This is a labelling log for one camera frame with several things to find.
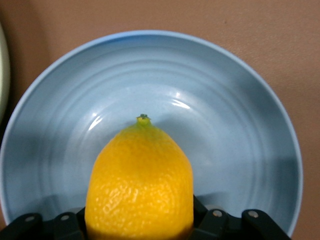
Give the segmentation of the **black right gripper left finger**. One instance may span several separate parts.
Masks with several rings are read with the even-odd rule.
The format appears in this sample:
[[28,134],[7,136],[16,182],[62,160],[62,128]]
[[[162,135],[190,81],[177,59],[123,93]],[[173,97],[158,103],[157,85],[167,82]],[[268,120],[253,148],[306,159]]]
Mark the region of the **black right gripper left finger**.
[[23,214],[0,231],[0,240],[87,240],[85,209],[74,208],[51,220],[39,213]]

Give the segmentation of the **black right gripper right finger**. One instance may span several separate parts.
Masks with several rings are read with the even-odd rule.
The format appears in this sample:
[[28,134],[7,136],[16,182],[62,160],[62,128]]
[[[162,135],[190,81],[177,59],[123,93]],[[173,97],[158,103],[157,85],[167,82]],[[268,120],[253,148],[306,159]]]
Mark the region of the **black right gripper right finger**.
[[235,217],[207,209],[193,198],[192,240],[292,240],[264,211],[246,209]]

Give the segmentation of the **yellow lemon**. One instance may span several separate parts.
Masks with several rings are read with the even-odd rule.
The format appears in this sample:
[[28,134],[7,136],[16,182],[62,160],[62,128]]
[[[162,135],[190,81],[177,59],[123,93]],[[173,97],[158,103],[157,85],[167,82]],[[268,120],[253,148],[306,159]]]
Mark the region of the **yellow lemon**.
[[89,240],[186,240],[193,171],[177,143],[142,114],[100,152],[84,220]]

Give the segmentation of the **blue plate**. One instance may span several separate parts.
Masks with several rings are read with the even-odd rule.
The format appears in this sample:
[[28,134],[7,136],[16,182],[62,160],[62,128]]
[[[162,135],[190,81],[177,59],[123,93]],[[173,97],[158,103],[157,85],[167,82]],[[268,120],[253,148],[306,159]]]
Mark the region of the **blue plate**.
[[84,207],[97,155],[141,114],[187,155],[204,205],[236,217],[262,210],[292,235],[303,167],[282,103],[230,52],[160,30],[90,41],[30,85],[0,149],[5,223],[31,212],[50,220]]

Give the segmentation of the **pale green plate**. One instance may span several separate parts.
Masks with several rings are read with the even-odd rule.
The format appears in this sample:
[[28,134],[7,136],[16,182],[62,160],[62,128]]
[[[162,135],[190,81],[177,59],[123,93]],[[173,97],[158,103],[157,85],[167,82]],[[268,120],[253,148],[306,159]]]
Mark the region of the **pale green plate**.
[[8,104],[11,82],[10,57],[5,33],[0,23],[0,124]]

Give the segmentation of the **brown table cover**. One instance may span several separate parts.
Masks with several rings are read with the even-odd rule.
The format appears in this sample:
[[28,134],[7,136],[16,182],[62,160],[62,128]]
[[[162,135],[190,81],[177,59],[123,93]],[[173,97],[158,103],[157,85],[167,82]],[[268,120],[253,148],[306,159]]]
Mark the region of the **brown table cover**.
[[293,240],[320,240],[320,0],[0,0],[10,91],[0,143],[19,99],[55,60],[96,38],[167,30],[241,58],[290,116],[303,161]]

